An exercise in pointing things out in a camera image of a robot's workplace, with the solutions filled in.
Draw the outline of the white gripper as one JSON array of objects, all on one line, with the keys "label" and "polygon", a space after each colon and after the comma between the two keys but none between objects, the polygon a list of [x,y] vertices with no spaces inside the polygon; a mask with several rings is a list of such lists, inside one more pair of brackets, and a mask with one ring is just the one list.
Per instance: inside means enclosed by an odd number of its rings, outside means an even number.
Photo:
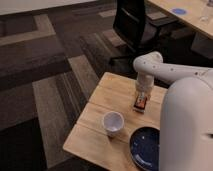
[{"label": "white gripper", "polygon": [[136,90],[149,94],[153,89],[153,77],[149,75],[139,75],[136,80]]}]

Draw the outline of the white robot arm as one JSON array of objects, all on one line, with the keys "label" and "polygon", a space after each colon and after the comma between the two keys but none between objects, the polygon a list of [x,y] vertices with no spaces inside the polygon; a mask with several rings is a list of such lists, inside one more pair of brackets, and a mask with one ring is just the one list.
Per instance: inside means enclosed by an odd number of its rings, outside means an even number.
[{"label": "white robot arm", "polygon": [[159,171],[213,171],[213,68],[168,64],[151,52],[137,57],[136,89],[158,78],[169,88],[160,114]]}]

